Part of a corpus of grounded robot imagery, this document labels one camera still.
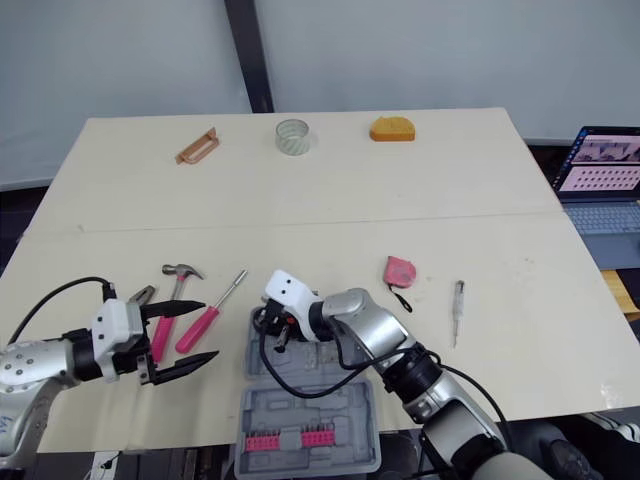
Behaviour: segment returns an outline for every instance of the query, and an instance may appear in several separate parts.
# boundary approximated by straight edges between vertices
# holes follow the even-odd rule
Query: brown bracket
[[[220,140],[216,136],[216,129],[212,128],[207,133],[202,135],[199,139],[185,148],[176,156],[176,163],[180,164],[182,162],[194,164],[198,163],[207,154],[220,145]]]

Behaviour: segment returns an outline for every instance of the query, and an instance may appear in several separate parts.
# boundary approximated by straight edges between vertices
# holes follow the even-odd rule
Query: laptop
[[[600,270],[640,268],[640,127],[582,127],[553,189]]]

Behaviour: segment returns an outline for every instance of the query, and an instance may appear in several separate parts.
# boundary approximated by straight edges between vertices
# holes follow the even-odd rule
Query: pink tape measure
[[[387,258],[387,266],[384,269],[384,283],[387,284],[391,293],[393,293],[404,309],[411,313],[413,308],[409,305],[402,295],[393,291],[392,287],[409,288],[416,279],[416,267],[408,260],[389,256]]]

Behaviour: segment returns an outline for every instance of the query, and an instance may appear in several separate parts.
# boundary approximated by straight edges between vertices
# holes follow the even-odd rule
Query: red screwdriver
[[[240,285],[240,282],[244,280],[244,277],[246,277],[246,275],[246,270],[241,271],[233,281],[231,286],[227,289],[227,291],[224,292],[224,295],[220,297],[220,300],[218,300],[218,302],[213,307],[207,308],[207,310],[202,315],[200,315],[200,317],[195,322],[193,322],[193,324],[189,327],[189,330],[187,330],[182,338],[178,340],[178,343],[176,343],[176,352],[189,353],[189,351],[191,351],[196,342],[200,340],[200,337],[202,337],[202,335],[204,335],[204,333],[207,331],[207,328],[209,328],[213,321],[218,317],[218,315],[220,315],[220,307],[222,306],[224,301],[229,295],[231,295],[231,292],[233,292],[235,288]]]

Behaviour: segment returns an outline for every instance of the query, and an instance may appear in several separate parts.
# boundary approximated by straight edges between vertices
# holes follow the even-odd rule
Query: pink screwdriver handle
[[[193,322],[182,338],[178,340],[178,343],[176,343],[176,352],[189,353],[218,315],[220,315],[220,310],[216,307],[207,308],[207,310]]]
[[[153,333],[153,340],[151,340],[151,356],[154,362],[162,361],[175,321],[174,317],[160,317],[158,320],[156,331]]]

